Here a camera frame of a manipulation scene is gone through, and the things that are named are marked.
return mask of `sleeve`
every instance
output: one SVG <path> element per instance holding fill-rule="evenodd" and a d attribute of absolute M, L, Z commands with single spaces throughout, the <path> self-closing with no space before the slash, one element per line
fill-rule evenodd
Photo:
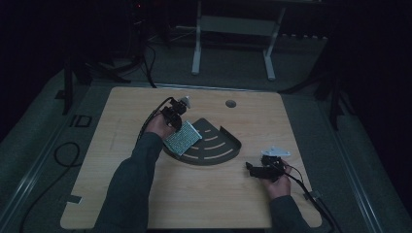
<path fill-rule="evenodd" d="M 155 133 L 142 135 L 131 157 L 113 175 L 93 232 L 146 232 L 149 193 L 161 149 L 162 140 Z"/>
<path fill-rule="evenodd" d="M 312 232 L 291 196 L 275 198 L 269 207 L 274 232 Z"/>

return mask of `table leg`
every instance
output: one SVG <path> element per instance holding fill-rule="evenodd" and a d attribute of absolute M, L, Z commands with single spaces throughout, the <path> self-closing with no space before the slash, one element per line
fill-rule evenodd
<path fill-rule="evenodd" d="M 72 57 L 68 56 L 64 60 L 64 110 L 66 116 L 69 113 L 73 104 L 73 73 L 72 73 Z"/>
<path fill-rule="evenodd" d="M 285 10 L 286 10 L 286 7 L 283 7 L 279 14 L 278 20 L 275 26 L 273 27 L 273 32 L 271 35 L 269 47 L 267 48 L 267 50 L 263 51 L 263 59 L 264 59 L 265 67 L 266 67 L 267 78 L 270 81 L 274 81 L 276 79 L 275 72 L 273 69 L 272 58 L 270 57 L 270 55 L 272 54 L 273 48 L 275 46 L 276 38 L 278 37 L 278 34 L 279 34 L 279 28 L 281 26 L 282 19 L 285 15 Z"/>
<path fill-rule="evenodd" d="M 197 20 L 196 20 L 196 47 L 194 48 L 193 64 L 191 66 L 191 73 L 193 75 L 199 74 L 200 69 L 200 55 L 202 47 L 200 46 L 200 22 L 201 22 L 201 1 L 197 1 Z"/>

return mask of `black cable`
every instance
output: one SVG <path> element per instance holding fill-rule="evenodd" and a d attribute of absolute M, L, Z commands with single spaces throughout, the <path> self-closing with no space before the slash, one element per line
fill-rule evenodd
<path fill-rule="evenodd" d="M 123 65 L 123 66 L 120 66 L 120 67 L 109 69 L 109 70 L 112 71 L 112 72 L 115 72 L 116 74 L 121 74 L 123 72 L 130 71 L 133 68 L 139 66 L 140 63 L 142 62 L 142 59 L 143 59 L 143 57 L 136 56 L 136 57 L 133 57 L 132 59 L 130 59 L 130 63 L 128 63 L 126 65 Z"/>
<path fill-rule="evenodd" d="M 321 203 L 321 205 L 323 206 L 323 208 L 325 209 L 325 211 L 329 214 L 330 218 L 332 218 L 333 222 L 336 225 L 336 228 L 338 229 L 339 232 L 342 232 L 342 229 L 340 228 L 339 224 L 337 223 L 336 219 L 334 218 L 334 216 L 332 215 L 332 213 L 330 212 L 329 208 L 325 205 L 324 201 L 321 199 L 321 197 L 316 198 L 317 201 L 319 201 L 319 203 Z"/>
<path fill-rule="evenodd" d="M 58 153 L 58 151 L 59 151 L 62 147 L 66 146 L 66 145 L 74 145 L 74 146 L 76 147 L 76 150 L 77 150 L 75 158 L 74 158 L 73 161 L 72 161 L 70 164 L 68 164 L 68 165 L 60 162 L 60 160 L 58 160 L 58 158 L 57 158 L 57 153 Z M 40 200 L 57 182 L 59 182 L 59 181 L 61 180 L 61 178 L 63 178 L 63 177 L 69 172 L 69 170 L 70 170 L 71 168 L 73 168 L 73 167 L 78 167 L 78 166 L 81 166 L 81 165 L 82 165 L 82 163 L 75 164 L 76 161 L 78 160 L 79 156 L 80 156 L 80 147 L 79 147 L 79 145 L 77 145 L 76 143 L 73 143 L 73 142 L 64 143 L 64 144 L 60 145 L 59 147 L 57 147 L 57 148 L 54 150 L 54 155 L 53 155 L 53 156 L 54 156 L 54 160 L 55 160 L 60 166 L 66 167 L 66 170 L 64 170 L 64 172 L 63 172 L 62 174 L 60 174 L 60 176 L 58 176 L 57 179 L 55 179 L 55 180 L 36 198 L 36 200 L 34 200 L 33 203 L 31 203 L 30 207 L 27 209 L 26 213 L 24 214 L 23 219 L 21 220 L 20 228 L 19 228 L 19 233 L 23 233 L 23 232 L 24 232 L 24 223 L 25 223 L 28 215 L 30 214 L 30 212 L 31 212 L 32 209 L 34 208 L 34 206 L 39 202 L 39 200 Z"/>
<path fill-rule="evenodd" d="M 297 178 L 295 178 L 294 176 L 286 173 L 284 170 L 280 170 L 278 167 L 276 167 L 276 165 L 274 163 L 270 164 L 273 168 L 281 171 L 284 175 L 288 176 L 289 178 L 291 178 L 292 180 L 294 180 L 295 182 L 297 182 L 297 184 L 299 184 L 299 186 L 303 189 L 303 191 L 305 192 L 306 196 L 308 197 L 308 199 L 310 200 L 310 202 L 313 204 L 313 206 L 315 207 L 315 209 L 321 214 L 321 216 L 323 216 L 326 221 L 329 223 L 330 225 L 330 231 L 329 232 L 334 232 L 335 230 L 335 226 L 337 226 L 339 232 L 342 232 L 342 230 L 340 229 L 339 225 L 337 224 L 335 218 L 333 216 L 331 216 L 331 213 L 329 210 L 327 210 L 327 213 L 324 209 L 321 208 L 321 206 L 315 201 L 315 199 L 312 197 L 312 195 L 309 193 L 309 190 L 306 188 L 306 186 L 303 184 L 303 179 L 302 176 L 300 174 L 300 172 L 295 169 L 294 167 L 290 166 L 290 165 L 286 165 L 289 166 L 291 168 L 293 168 L 294 170 L 296 170 L 299 174 L 300 174 L 300 178 L 302 179 L 302 181 L 298 180 Z"/>
<path fill-rule="evenodd" d="M 153 82 L 153 78 L 152 78 L 152 70 L 154 68 L 154 64 L 155 64 L 155 49 L 153 49 L 151 46 L 147 45 L 147 47 L 149 49 L 151 49 L 154 53 L 154 58 L 152 60 L 152 63 L 150 66 L 148 66 L 148 62 L 146 60 L 146 56 L 143 55 L 143 63 L 145 64 L 145 68 L 146 68 L 146 73 L 143 71 L 143 73 L 146 75 L 146 77 L 148 78 L 148 82 L 149 84 L 153 87 L 153 88 L 157 88 L 157 86 L 155 86 L 155 83 Z"/>
<path fill-rule="evenodd" d="M 173 99 L 173 97 L 168 97 L 165 99 L 161 104 L 149 115 L 149 117 L 146 119 L 146 121 L 143 123 L 142 128 L 140 129 L 139 136 L 137 136 L 137 142 L 140 140 L 142 137 L 143 133 L 146 130 L 146 127 L 148 126 L 149 122 L 157 116 L 157 112 L 160 110 L 160 108 L 169 100 Z"/>

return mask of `semicircular board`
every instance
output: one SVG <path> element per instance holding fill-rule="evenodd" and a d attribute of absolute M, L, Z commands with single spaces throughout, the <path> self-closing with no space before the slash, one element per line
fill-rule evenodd
<path fill-rule="evenodd" d="M 218 130 L 205 118 L 200 118 L 193 127 L 202 136 L 201 140 L 182 155 L 174 154 L 164 147 L 166 153 L 181 162 L 199 166 L 224 163 L 239 154 L 242 144 L 223 127 Z"/>

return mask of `small hole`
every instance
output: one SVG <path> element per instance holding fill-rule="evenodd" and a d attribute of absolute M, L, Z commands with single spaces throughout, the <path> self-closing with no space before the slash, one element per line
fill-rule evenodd
<path fill-rule="evenodd" d="M 234 100 L 227 100 L 227 101 L 226 101 L 226 105 L 227 105 L 229 108 L 234 108 L 234 107 L 236 107 L 236 102 L 234 102 Z"/>

